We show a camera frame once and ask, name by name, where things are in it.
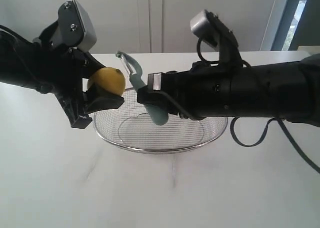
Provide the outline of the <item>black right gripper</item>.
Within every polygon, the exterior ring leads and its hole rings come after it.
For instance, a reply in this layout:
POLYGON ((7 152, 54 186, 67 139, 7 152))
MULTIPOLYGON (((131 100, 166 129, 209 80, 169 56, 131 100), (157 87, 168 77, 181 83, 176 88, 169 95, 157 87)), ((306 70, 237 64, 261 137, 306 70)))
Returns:
POLYGON ((230 87, 228 70, 197 61, 187 71, 148 74, 147 85, 137 91, 137 102, 182 119, 228 117, 230 87))

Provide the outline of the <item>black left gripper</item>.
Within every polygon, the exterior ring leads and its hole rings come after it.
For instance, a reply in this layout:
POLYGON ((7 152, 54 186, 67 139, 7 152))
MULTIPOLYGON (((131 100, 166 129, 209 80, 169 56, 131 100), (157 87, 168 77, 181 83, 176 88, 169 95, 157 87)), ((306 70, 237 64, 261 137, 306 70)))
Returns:
POLYGON ((91 123, 90 113, 118 109, 125 100, 97 84, 83 91, 83 78, 89 79, 104 65, 72 44, 71 33, 58 22, 42 31, 33 42, 36 46, 34 71, 41 83, 38 91, 54 94, 70 126, 85 129, 91 123))

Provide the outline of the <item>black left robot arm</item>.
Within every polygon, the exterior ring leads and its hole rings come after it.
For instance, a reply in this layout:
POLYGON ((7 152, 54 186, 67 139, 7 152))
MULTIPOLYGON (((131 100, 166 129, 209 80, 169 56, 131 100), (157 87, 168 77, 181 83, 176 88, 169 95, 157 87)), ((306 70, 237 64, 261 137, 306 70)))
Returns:
POLYGON ((83 91, 83 79, 102 68, 89 52, 71 47, 54 50, 42 40, 30 42, 5 26, 0 28, 0 81, 54 94, 72 128, 85 129, 92 122, 91 113, 118 109, 124 103, 122 95, 99 84, 83 91))

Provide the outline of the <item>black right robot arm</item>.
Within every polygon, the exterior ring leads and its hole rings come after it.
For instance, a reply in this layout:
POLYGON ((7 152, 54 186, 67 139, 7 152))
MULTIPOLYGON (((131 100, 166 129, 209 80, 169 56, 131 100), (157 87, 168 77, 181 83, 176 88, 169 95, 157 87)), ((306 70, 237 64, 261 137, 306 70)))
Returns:
POLYGON ((320 57, 250 67, 198 61, 187 71, 149 74, 137 101, 191 120, 278 117, 319 126, 320 57))

